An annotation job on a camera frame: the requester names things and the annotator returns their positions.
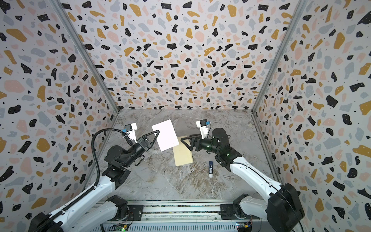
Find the white paper sheet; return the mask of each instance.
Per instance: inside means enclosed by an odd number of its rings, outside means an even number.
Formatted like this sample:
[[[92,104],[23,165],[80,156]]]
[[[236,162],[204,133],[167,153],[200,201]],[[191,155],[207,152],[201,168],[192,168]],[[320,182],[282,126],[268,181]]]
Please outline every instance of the white paper sheet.
[[[157,143],[161,151],[165,151],[169,148],[179,145],[177,135],[175,134],[174,127],[170,119],[153,125],[152,130],[160,131],[160,134],[157,137]]]

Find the marble floor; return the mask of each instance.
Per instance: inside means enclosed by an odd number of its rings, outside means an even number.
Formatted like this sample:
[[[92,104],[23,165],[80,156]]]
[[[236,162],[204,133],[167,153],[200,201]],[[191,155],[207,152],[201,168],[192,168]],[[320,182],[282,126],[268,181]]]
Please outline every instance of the marble floor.
[[[152,132],[151,126],[171,119],[177,136],[199,133],[196,121],[207,119],[211,130],[224,128],[230,145],[239,151],[251,164],[269,177],[272,177],[262,145],[258,138],[249,110],[122,110],[115,128],[135,122],[137,138]],[[113,145],[128,149],[121,134],[112,132],[103,154],[99,159],[101,171],[107,168],[104,157]],[[259,194],[225,168],[217,165],[214,154],[206,151],[192,151],[193,163],[175,166],[173,149],[161,152],[156,143],[145,154],[144,161],[137,167],[129,167],[131,173],[126,182],[112,195],[126,200],[181,200],[181,199],[222,199],[232,200],[242,193],[261,198]],[[213,178],[208,177],[209,161],[214,162]],[[91,183],[95,181],[95,172]]]

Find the terrazzo wallpaper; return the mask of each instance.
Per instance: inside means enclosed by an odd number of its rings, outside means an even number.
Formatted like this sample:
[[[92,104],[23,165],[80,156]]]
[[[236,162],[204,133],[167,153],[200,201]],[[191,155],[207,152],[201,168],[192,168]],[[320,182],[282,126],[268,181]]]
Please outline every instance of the terrazzo wallpaper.
[[[256,116],[309,231],[371,231],[370,1],[308,1]]]
[[[248,109],[294,0],[62,0],[119,108]]]
[[[0,8],[0,231],[24,232],[82,191],[114,112],[48,1]]]

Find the black cable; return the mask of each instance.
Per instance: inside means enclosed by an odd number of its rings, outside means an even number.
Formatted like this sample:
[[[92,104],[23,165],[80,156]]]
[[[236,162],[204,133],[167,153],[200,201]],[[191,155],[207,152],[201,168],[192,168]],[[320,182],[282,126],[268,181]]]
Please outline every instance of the black cable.
[[[243,163],[237,163],[237,162],[233,162],[233,163],[231,163],[231,164],[240,164],[240,165],[243,165],[243,166],[245,166],[245,167],[248,167],[246,164],[243,164]],[[267,182],[268,184],[269,184],[269,182],[265,179],[265,178],[263,178],[257,171],[255,171],[254,169],[252,169],[252,168],[250,168],[250,167],[248,167],[249,169],[251,169],[251,170],[253,170],[258,176],[260,176],[265,182]],[[296,217],[296,219],[298,220],[298,222],[299,222],[299,225],[300,225],[300,227],[301,227],[301,229],[302,229],[302,232],[304,232],[304,229],[303,229],[303,226],[302,226],[302,224],[301,224],[301,222],[300,222],[300,220],[299,220],[299,218],[298,218],[298,216],[296,215],[296,213],[295,213],[295,210],[294,210],[294,208],[291,206],[291,204],[290,204],[290,202],[286,199],[286,197],[281,193],[281,192],[279,192],[278,191],[278,189],[276,189],[273,185],[269,185],[270,187],[273,187],[279,194],[281,194],[281,196],[283,196],[283,198],[287,201],[287,203],[289,204],[289,206],[291,207],[291,209],[292,209],[292,211],[294,212],[294,215],[295,215],[295,217]]]
[[[104,228],[103,228],[103,224],[101,224],[101,231],[102,231],[102,232],[106,232],[106,231],[104,230]]]
[[[95,146],[94,146],[94,141],[95,141],[95,138],[98,136],[98,134],[104,132],[104,131],[117,131],[117,132],[120,132],[122,133],[122,130],[119,130],[119,129],[114,129],[114,128],[105,128],[105,129],[101,129],[99,130],[97,133],[95,133],[92,137],[92,141],[90,142],[91,144],[91,148],[92,148],[92,154],[93,154],[93,159],[94,159],[94,162],[95,162],[95,168],[96,168],[96,180],[95,180],[95,183],[94,183],[94,186],[98,186],[98,183],[99,183],[99,178],[101,176],[101,171],[99,169],[99,164],[98,164],[98,159],[96,157],[96,154],[95,154]]]

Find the beige paper sheet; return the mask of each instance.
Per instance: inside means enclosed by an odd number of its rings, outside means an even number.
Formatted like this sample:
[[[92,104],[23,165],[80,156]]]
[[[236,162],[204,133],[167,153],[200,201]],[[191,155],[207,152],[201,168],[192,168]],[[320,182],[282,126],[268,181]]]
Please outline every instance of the beige paper sheet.
[[[175,166],[193,163],[192,151],[188,150],[188,148],[180,141],[181,138],[185,137],[186,136],[178,137],[179,145],[173,147]]]

